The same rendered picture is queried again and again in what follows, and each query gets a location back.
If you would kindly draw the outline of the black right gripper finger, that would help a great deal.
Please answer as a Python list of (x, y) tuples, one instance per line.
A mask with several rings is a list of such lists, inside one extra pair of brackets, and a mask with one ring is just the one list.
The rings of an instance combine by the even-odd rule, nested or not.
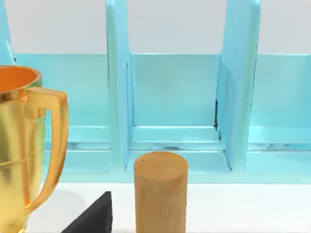
[(112, 197), (104, 192), (61, 233), (112, 233)]

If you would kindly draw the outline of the wooden cylinder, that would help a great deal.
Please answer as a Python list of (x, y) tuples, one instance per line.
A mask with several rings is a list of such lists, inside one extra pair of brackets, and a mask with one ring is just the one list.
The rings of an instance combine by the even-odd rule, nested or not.
[(134, 162), (136, 233), (186, 233), (188, 162), (153, 151)]

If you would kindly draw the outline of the gold trophy cup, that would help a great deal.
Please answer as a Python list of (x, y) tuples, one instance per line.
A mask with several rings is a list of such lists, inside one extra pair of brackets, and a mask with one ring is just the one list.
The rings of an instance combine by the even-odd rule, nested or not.
[(0, 65), (0, 233), (24, 233), (53, 193), (68, 141), (68, 97), (31, 67)]

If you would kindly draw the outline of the light blue rack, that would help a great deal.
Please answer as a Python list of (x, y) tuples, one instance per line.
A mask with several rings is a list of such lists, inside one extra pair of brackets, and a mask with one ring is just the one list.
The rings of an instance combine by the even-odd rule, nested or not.
[(311, 184), (311, 54), (259, 54), (262, 0), (226, 0), (219, 54), (134, 53), (127, 0), (102, 0), (106, 51), (13, 50), (0, 0), (0, 65), (65, 91), (61, 182), (131, 183), (134, 161), (170, 151), (191, 183)]

